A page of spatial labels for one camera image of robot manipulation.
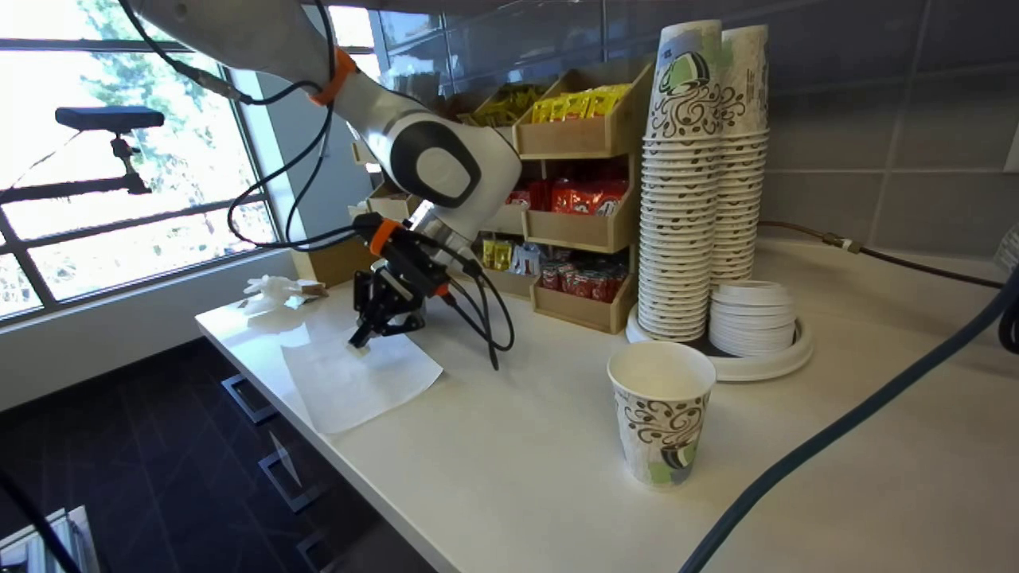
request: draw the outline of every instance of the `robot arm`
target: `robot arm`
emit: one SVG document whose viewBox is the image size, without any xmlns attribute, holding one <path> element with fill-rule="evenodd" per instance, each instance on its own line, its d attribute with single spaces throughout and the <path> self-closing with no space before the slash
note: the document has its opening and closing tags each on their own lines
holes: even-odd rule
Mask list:
<svg viewBox="0 0 1019 573">
<path fill-rule="evenodd" d="M 348 52 L 328 47 L 299 0 L 120 0 L 179 43 L 291 82 L 314 82 L 314 103 L 331 105 L 374 150 L 384 176 L 434 203 L 463 243 L 505 203 L 519 159 L 491 128 L 446 122 L 413 98 L 383 90 L 358 70 Z"/>
<path fill-rule="evenodd" d="M 229 67 L 314 87 L 313 98 L 361 133 L 384 176 L 400 190 L 423 199 L 413 232 L 379 217 L 352 220 L 370 253 L 384 260 L 370 282 L 358 282 L 361 332 L 350 339 L 352 348 L 374 335 L 416 329 L 416 323 L 392 325 L 392 319 L 413 313 L 423 295 L 435 295 L 488 340 L 498 368 L 498 350 L 510 350 L 517 339 L 510 313 L 498 295 L 510 332 L 510 340 L 498 344 L 488 325 L 488 278 L 457 254 L 479 237 L 479 228 L 505 203 L 519 179 L 519 155 L 498 131 L 446 122 L 413 98 L 383 90 L 358 70 L 348 52 L 328 46 L 299 0 L 120 0 L 120 6 L 132 21 L 136 9 L 179 43 Z M 234 98 L 232 87 L 216 78 L 189 78 Z M 481 305 L 470 304 L 479 310 L 475 323 L 448 293 L 451 282 L 443 260 L 457 260 L 475 278 L 481 291 Z"/>
</svg>

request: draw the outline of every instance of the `wall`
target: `wall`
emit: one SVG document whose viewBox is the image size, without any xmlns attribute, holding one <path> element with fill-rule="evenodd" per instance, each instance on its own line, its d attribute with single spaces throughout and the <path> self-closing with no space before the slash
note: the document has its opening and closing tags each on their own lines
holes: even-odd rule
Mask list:
<svg viewBox="0 0 1019 573">
<path fill-rule="evenodd" d="M 294 274 L 291 254 L 245 257 L 3 329 L 0 410 L 199 339 L 194 316 L 240 300 L 261 274 Z"/>
<path fill-rule="evenodd" d="M 648 58 L 663 27 L 708 15 L 769 27 L 765 217 L 941 254 L 990 254 L 1019 223 L 1015 0 L 435 0 L 376 23 L 383 65 L 455 97 Z"/>
</svg>

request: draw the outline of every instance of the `white countertop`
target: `white countertop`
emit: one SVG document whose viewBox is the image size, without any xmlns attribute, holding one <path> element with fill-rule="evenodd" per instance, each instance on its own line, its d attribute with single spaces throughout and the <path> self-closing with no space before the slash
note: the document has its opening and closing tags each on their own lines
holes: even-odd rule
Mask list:
<svg viewBox="0 0 1019 573">
<path fill-rule="evenodd" d="M 625 339 L 536 316 L 495 373 L 443 310 L 413 340 L 446 376 L 358 431 L 324 437 L 301 394 L 331 388 L 314 353 L 348 344 L 350 293 L 208 339 L 435 568 L 464 573 L 678 569 L 769 462 L 968 323 L 993 293 L 826 244 L 768 243 L 759 278 L 791 287 L 816 332 L 795 376 L 714 392 L 694 476 L 669 490 L 621 465 L 604 359 Z M 314 353 L 263 353 L 288 332 Z M 1019 359 L 990 335 L 769 490 L 708 569 L 1019 569 Z"/>
</svg>

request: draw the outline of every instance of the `black cable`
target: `black cable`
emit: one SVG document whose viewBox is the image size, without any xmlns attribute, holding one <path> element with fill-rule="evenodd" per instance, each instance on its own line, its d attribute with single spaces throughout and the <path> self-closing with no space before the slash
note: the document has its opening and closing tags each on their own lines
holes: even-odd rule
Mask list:
<svg viewBox="0 0 1019 573">
<path fill-rule="evenodd" d="M 162 46 L 158 46 L 158 43 L 145 32 L 145 27 L 139 23 L 139 15 L 133 14 L 132 0 L 119 0 L 119 4 L 120 4 L 125 15 L 132 21 L 133 32 L 145 43 L 145 47 L 156 52 L 158 62 L 164 62 L 174 74 L 189 78 L 192 82 L 198 82 L 198 87 L 204 87 L 204 90 L 212 90 L 212 92 L 221 92 L 221 97 L 226 97 L 226 98 L 234 98 L 234 103 L 245 103 L 245 105 L 275 105 L 275 103 L 288 98 L 288 97 L 296 92 L 296 90 L 317 90 L 313 79 L 296 79 L 296 82 L 291 82 L 288 90 L 279 90 L 279 92 L 275 92 L 275 97 L 266 97 L 266 98 L 254 98 L 254 97 L 234 90 L 232 82 L 226 82 L 224 78 L 212 78 L 212 74 L 208 74 L 208 70 L 199 70 L 199 67 L 189 67 L 189 65 L 169 58 L 169 56 L 162 52 Z"/>
<path fill-rule="evenodd" d="M 858 238 L 837 237 L 837 232 L 819 232 L 819 231 L 808 231 L 808 228 L 798 228 L 798 223 L 784 223 L 784 220 L 762 220 L 762 228 L 812 237 L 812 238 L 819 238 L 826 244 L 835 244 L 835 248 L 843 248 L 849 254 L 865 254 L 865 257 L 875 257 L 875 260 L 885 260 L 885 266 L 895 266 L 895 267 L 907 267 L 907 271 L 921 271 L 921 274 L 929 274 L 929 278 L 958 282 L 958 285 L 987 287 L 987 291 L 1001 291 L 1002 287 L 997 282 L 984 282 L 984 278 L 955 274 L 955 271 L 945 271 L 945 267 L 929 267 L 929 266 L 921 266 L 921 260 L 895 257 L 887 253 L 875 253 L 875 248 L 869 248 L 869 244 L 863 244 Z M 1019 305 L 1002 313 L 1002 319 L 997 325 L 997 340 L 1001 340 L 1002 350 L 1019 353 Z"/>
<path fill-rule="evenodd" d="M 464 254 L 457 254 L 457 253 L 448 248 L 446 243 L 431 238 L 431 237 L 413 237 L 413 238 L 423 243 L 428 248 L 438 248 L 438 253 L 446 253 L 448 257 L 455 257 L 455 260 L 464 267 L 469 278 L 481 282 L 479 291 L 491 291 L 491 293 L 495 293 L 495 300 L 501 304 L 501 313 L 504 313 L 504 319 L 505 319 L 505 344 L 498 344 L 498 340 L 491 340 L 491 344 L 495 344 L 498 350 L 514 350 L 514 344 L 517 344 L 517 329 L 514 329 L 510 305 L 505 305 L 504 293 L 491 285 L 491 278 L 481 271 L 481 266 L 470 260 L 470 257 L 464 257 Z"/>
<path fill-rule="evenodd" d="M 30 493 L 0 473 L 0 490 L 20 507 L 20 513 L 33 524 L 33 529 L 40 535 L 44 552 L 54 554 L 54 561 L 63 568 L 63 573 L 78 573 L 77 561 L 71 552 L 60 546 L 57 533 L 50 524 L 40 516 L 40 511 L 30 499 Z"/>
<path fill-rule="evenodd" d="M 491 368 L 501 371 L 501 358 L 498 358 L 498 344 L 495 344 L 495 335 L 491 335 L 491 319 L 488 319 L 488 313 L 479 305 L 475 295 L 469 295 L 469 291 L 464 291 L 463 285 L 451 282 L 451 291 L 457 291 L 457 295 L 469 300 L 469 305 L 475 310 L 475 316 L 479 316 L 481 323 L 475 323 L 475 319 L 457 305 L 455 295 L 443 295 L 443 304 L 485 340 Z"/>
<path fill-rule="evenodd" d="M 682 573 L 697 573 L 714 558 L 714 552 L 728 538 L 728 533 L 743 524 L 743 516 L 786 476 L 794 476 L 798 465 L 804 465 L 812 455 L 829 448 L 835 441 L 848 437 L 853 426 L 861 426 L 865 417 L 883 410 L 887 403 L 895 403 L 901 392 L 907 392 L 921 376 L 945 364 L 951 353 L 958 353 L 965 344 L 970 344 L 982 332 L 993 325 L 1007 310 L 1019 305 L 1019 267 L 1011 267 L 1011 278 L 1007 287 L 990 300 L 987 310 L 982 310 L 965 329 L 958 329 L 951 339 L 945 339 L 938 348 L 933 348 L 925 358 L 910 364 L 905 373 L 897 373 L 893 382 L 885 382 L 878 392 L 871 392 L 865 403 L 861 403 L 853 410 L 829 425 L 820 434 L 795 445 L 791 455 L 784 455 L 776 465 L 769 465 L 759 480 L 750 480 L 734 503 L 721 516 L 721 524 L 703 535 L 703 543 L 694 548 L 694 554 L 682 564 Z"/>
<path fill-rule="evenodd" d="M 288 90 L 266 97 L 266 98 L 251 98 L 245 92 L 240 92 L 232 82 L 212 78 L 212 74 L 204 74 L 198 67 L 189 67 L 174 58 L 169 58 L 154 40 L 149 32 L 142 28 L 142 23 L 136 21 L 132 0 L 119 0 L 125 15 L 132 21 L 132 27 L 136 28 L 136 35 L 149 46 L 149 52 L 156 52 L 172 70 L 179 70 L 180 78 L 194 79 L 198 87 L 208 87 L 226 98 L 234 98 L 241 105 L 275 105 L 279 98 L 288 98 L 291 92 L 296 90 L 323 90 L 317 82 L 313 79 L 299 79 L 299 82 L 291 82 Z M 314 14 L 323 21 L 323 28 L 324 28 L 324 46 L 328 46 L 328 70 L 324 78 L 334 74 L 334 28 L 331 28 L 331 21 L 328 21 L 328 9 L 323 0 L 314 0 Z M 331 109 L 324 109 L 324 119 L 323 119 L 323 128 L 317 133 L 291 159 L 283 163 L 279 168 L 275 168 L 271 176 L 259 179 L 254 186 L 248 186 L 229 207 L 226 207 L 226 228 L 229 232 L 240 238 L 240 243 L 248 243 L 254 248 L 296 248 L 296 253 L 314 253 L 314 248 L 328 248 L 328 244 L 337 244 L 337 243 L 348 243 L 352 238 L 348 231 L 331 231 L 331 232 L 323 232 L 323 237 L 313 237 L 313 238 L 301 238 L 301 243 L 294 243 L 291 238 L 291 231 L 294 231 L 294 217 L 299 211 L 299 203 L 305 201 L 305 195 L 313 190 L 317 171 L 323 171 L 323 163 L 324 163 L 324 150 L 328 150 L 328 133 L 331 133 Z M 301 182 L 299 195 L 294 199 L 291 203 L 291 214 L 283 217 L 283 243 L 259 243 L 259 238 L 248 238 L 240 228 L 234 228 L 234 211 L 254 199 L 254 190 L 263 190 L 266 182 L 279 179 L 283 171 L 291 171 L 296 163 L 301 163 L 314 146 L 323 145 L 317 150 L 317 159 L 313 166 L 313 176 Z"/>
<path fill-rule="evenodd" d="M 863 244 L 858 238 L 837 237 L 837 232 L 820 232 L 820 231 L 808 231 L 808 228 L 786 223 L 786 220 L 762 220 L 762 228 L 812 237 L 812 238 L 826 243 L 826 244 L 835 244 L 835 248 L 843 248 L 843 253 L 853 253 L 853 254 L 865 254 L 865 257 L 875 257 L 875 260 L 885 260 L 885 266 L 910 267 L 910 271 L 921 271 L 921 274 L 933 274 L 933 278 L 975 285 L 975 287 L 987 287 L 987 291 L 1001 291 L 1002 287 L 997 282 L 984 282 L 984 278 L 955 274 L 955 271 L 945 271 L 945 267 L 929 267 L 929 266 L 921 266 L 921 260 L 895 257 L 895 254 L 875 253 L 875 248 L 869 248 L 869 244 Z"/>
<path fill-rule="evenodd" d="M 317 21 L 324 27 L 324 46 L 328 46 L 328 78 L 334 74 L 334 28 L 331 28 L 331 21 L 328 21 L 328 9 L 323 0 L 314 0 L 314 9 L 317 9 Z M 323 109 L 323 126 L 314 131 L 314 136 L 291 159 L 283 163 L 279 168 L 275 168 L 271 176 L 259 179 L 254 186 L 248 186 L 229 207 L 226 207 L 226 228 L 234 238 L 254 244 L 254 248 L 294 248 L 294 253 L 317 253 L 317 248 L 328 248 L 328 244 L 337 244 L 337 243 L 348 243 L 352 238 L 350 228 L 341 228 L 341 231 L 331 231 L 331 232 L 323 232 L 323 237 L 313 237 L 313 238 L 294 238 L 294 220 L 299 214 L 299 203 L 308 199 L 323 166 L 324 166 L 324 155 L 328 155 L 328 133 L 331 133 L 331 122 L 334 122 L 334 113 L 324 105 Z M 313 150 L 323 145 L 317 150 L 317 159 L 308 171 L 308 179 L 301 182 L 301 189 L 296 190 L 288 217 L 283 217 L 283 243 L 259 243 L 259 238 L 248 238 L 240 228 L 234 228 L 234 211 L 240 203 L 245 203 L 248 199 L 254 199 L 254 190 L 263 190 L 266 182 L 275 182 L 278 176 L 291 171 L 296 163 L 301 163 L 305 155 L 313 155 Z"/>
<path fill-rule="evenodd" d="M 997 340 L 1019 353 L 1019 300 L 1007 310 L 1007 316 L 997 323 Z"/>
<path fill-rule="evenodd" d="M 921 274 L 933 274 L 933 278 L 945 278 L 945 282 L 958 282 L 958 285 L 975 285 L 975 287 L 987 287 L 987 291 L 1001 291 L 1002 287 L 997 282 L 982 282 L 982 278 L 955 274 L 955 271 L 945 271 L 945 267 L 929 267 L 929 266 L 916 266 L 916 260 L 907 260 L 907 257 L 895 257 L 895 254 L 875 253 L 869 244 L 858 244 L 858 253 L 865 254 L 865 257 L 885 260 L 885 266 L 897 266 L 897 267 L 907 267 L 907 271 L 921 271 Z"/>
</svg>

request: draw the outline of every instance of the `window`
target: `window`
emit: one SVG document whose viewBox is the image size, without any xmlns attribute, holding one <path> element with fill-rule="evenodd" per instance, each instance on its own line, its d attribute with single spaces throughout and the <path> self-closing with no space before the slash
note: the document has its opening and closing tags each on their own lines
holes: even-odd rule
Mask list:
<svg viewBox="0 0 1019 573">
<path fill-rule="evenodd" d="M 337 43 L 376 74 L 365 9 L 331 9 Z M 199 56 L 158 43 L 194 67 Z M 0 323 L 154 285 L 248 254 L 226 207 L 251 171 L 234 109 L 164 67 L 132 28 L 119 0 L 0 4 L 0 195 L 54 182 L 119 179 L 109 131 L 71 131 L 60 105 L 149 105 L 162 128 L 127 133 L 149 195 L 77 195 L 0 207 Z M 263 201 L 234 214 L 240 231 L 275 238 Z"/>
</svg>

